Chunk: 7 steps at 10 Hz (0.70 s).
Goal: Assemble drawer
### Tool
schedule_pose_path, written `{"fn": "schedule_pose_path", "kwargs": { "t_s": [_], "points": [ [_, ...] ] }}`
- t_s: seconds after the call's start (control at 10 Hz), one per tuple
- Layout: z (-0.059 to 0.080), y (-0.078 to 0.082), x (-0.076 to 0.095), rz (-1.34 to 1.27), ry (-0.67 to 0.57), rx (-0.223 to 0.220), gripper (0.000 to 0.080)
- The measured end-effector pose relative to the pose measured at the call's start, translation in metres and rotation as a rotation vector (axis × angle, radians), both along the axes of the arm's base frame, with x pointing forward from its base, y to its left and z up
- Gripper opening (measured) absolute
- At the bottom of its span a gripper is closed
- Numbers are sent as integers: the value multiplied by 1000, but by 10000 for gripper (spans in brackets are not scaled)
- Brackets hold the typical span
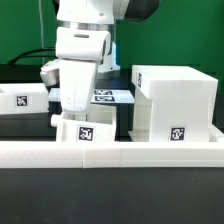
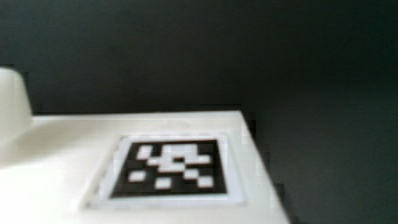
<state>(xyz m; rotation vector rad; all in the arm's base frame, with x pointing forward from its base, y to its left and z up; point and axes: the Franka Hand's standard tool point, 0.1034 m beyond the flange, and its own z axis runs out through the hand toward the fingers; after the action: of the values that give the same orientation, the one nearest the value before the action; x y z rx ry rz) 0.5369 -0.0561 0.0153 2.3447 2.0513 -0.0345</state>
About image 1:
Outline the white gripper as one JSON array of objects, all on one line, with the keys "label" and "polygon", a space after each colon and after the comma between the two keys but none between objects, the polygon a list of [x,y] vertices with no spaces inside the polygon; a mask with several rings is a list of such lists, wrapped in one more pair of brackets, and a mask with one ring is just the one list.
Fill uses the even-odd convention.
[{"label": "white gripper", "polygon": [[57,29],[60,96],[65,112],[87,112],[96,84],[98,67],[108,55],[108,31]]}]

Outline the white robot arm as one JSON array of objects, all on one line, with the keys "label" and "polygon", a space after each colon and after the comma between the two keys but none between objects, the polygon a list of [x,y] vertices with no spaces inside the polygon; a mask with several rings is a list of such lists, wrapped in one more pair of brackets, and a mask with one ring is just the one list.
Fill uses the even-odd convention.
[{"label": "white robot arm", "polygon": [[110,28],[117,20],[142,22],[160,0],[59,0],[56,56],[64,111],[88,111],[97,75],[116,68]]}]

